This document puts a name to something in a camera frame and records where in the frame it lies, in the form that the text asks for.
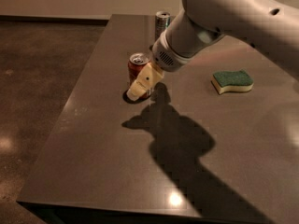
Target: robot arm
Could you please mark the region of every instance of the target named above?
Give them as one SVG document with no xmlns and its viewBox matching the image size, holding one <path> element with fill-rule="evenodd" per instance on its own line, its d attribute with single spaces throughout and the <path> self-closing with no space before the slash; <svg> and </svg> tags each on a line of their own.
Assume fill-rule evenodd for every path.
<svg viewBox="0 0 299 224">
<path fill-rule="evenodd" d="M 182 0 L 182 3 L 184 8 L 153 46 L 153 70 L 160 67 L 164 71 L 176 71 L 224 35 L 248 43 L 285 67 L 292 67 L 299 59 L 296 8 L 275 0 Z M 135 99 L 134 86 L 127 94 Z"/>
</svg>

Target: floor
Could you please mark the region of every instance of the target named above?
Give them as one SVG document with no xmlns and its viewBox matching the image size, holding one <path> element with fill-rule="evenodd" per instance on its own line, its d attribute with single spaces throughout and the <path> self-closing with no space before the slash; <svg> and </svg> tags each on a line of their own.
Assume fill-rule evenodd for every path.
<svg viewBox="0 0 299 224">
<path fill-rule="evenodd" d="M 42 224 L 15 201 L 104 31 L 0 21 L 0 222 Z"/>
</svg>

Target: red can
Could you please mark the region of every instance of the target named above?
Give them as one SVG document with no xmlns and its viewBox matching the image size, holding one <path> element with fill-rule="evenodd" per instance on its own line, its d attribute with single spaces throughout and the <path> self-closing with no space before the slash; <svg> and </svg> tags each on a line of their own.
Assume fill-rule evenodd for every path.
<svg viewBox="0 0 299 224">
<path fill-rule="evenodd" d="M 129 68 L 129 77 L 130 77 L 130 85 L 137 79 L 138 74 L 143 69 L 143 67 L 150 61 L 150 58 L 145 53 L 135 53 L 130 57 L 128 68 Z M 144 95 L 142 95 L 141 99 L 147 99 L 150 97 L 150 91 L 147 91 Z"/>
</svg>

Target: sponge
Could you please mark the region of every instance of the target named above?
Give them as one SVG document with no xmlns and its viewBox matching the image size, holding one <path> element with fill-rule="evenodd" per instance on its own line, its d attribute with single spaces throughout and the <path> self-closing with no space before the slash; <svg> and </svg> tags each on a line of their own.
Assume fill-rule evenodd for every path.
<svg viewBox="0 0 299 224">
<path fill-rule="evenodd" d="M 248 92 L 253 87 L 253 79 L 244 70 L 216 72 L 213 74 L 212 83 L 218 94 Z"/>
</svg>

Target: gray table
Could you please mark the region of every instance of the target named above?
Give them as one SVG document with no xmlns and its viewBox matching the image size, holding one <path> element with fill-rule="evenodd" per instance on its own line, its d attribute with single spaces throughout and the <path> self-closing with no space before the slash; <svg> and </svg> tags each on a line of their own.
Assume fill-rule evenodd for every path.
<svg viewBox="0 0 299 224">
<path fill-rule="evenodd" d="M 153 17 L 112 17 L 18 202 L 49 223 L 298 223 L 298 78 L 225 37 L 128 104 L 153 39 Z M 253 90 L 218 95 L 212 74 L 240 69 Z"/>
</svg>

